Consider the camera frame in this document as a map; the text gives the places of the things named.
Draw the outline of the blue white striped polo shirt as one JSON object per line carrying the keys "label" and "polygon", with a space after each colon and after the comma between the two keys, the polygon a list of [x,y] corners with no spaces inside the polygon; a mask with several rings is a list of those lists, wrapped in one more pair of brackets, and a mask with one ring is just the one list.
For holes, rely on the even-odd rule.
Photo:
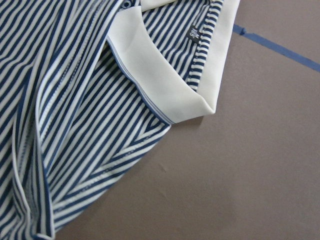
{"label": "blue white striped polo shirt", "polygon": [[237,0],[0,3],[0,237],[53,240],[216,112]]}

